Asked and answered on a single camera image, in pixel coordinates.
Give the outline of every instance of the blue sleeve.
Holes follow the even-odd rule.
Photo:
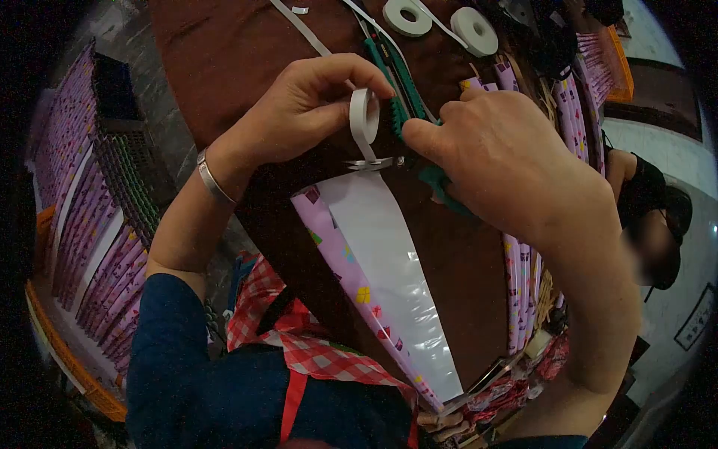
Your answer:
[[[132,414],[177,387],[190,371],[210,363],[202,303],[171,274],[153,274],[144,284],[139,321],[127,373]]]
[[[588,442],[583,435],[556,435],[517,438],[492,445],[491,449],[581,449]]]

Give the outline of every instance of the brown tablecloth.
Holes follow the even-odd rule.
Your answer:
[[[341,1],[299,3],[289,6],[309,7],[302,21],[332,52],[365,54],[363,33]],[[384,1],[365,3],[389,31],[381,13]],[[463,6],[455,0],[424,3],[444,24]],[[156,0],[150,7],[167,79],[198,150],[242,117],[292,60],[317,56],[267,0]],[[457,82],[473,76],[469,62],[480,68],[493,63],[491,58],[478,60],[469,55],[436,25],[416,39],[392,35],[409,62],[417,89],[437,116],[444,103],[460,96]],[[391,134],[389,116],[383,114],[373,145],[377,156],[410,154]],[[403,378],[353,312],[289,202],[299,189],[346,173],[341,161],[358,157],[360,152],[347,129],[303,157],[263,166],[253,176],[237,216],[281,278],[339,342],[372,356]],[[430,187],[417,178],[422,164],[411,170],[384,170],[382,176],[404,213],[466,389],[506,352],[501,234],[478,218],[459,216],[430,201]]]

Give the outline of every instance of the red strap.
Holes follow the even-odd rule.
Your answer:
[[[414,405],[414,413],[411,416],[411,427],[409,428],[409,440],[406,445],[409,449],[419,449],[419,428],[416,426],[416,420],[419,418],[419,406]]]
[[[284,412],[281,415],[281,434],[279,443],[285,443],[289,439],[294,426],[294,418],[297,417],[299,404],[302,403],[304,397],[304,388],[307,386],[307,375],[297,373],[295,370],[289,370],[289,387],[286,389],[286,398],[284,399]]]

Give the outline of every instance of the bracelet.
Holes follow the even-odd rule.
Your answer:
[[[212,196],[224,203],[230,203],[231,205],[237,204],[236,201],[230,198],[230,196],[222,190],[219,184],[217,184],[217,181],[215,181],[215,178],[212,176],[210,168],[207,166],[207,161],[205,160],[205,150],[202,150],[197,155],[197,169],[200,171],[200,177],[205,183],[205,187],[210,191]]]

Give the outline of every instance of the scissors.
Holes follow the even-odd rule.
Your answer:
[[[357,170],[362,172],[375,172],[396,164],[397,167],[404,165],[404,156],[384,157],[376,161],[344,161],[349,164],[349,170]]]

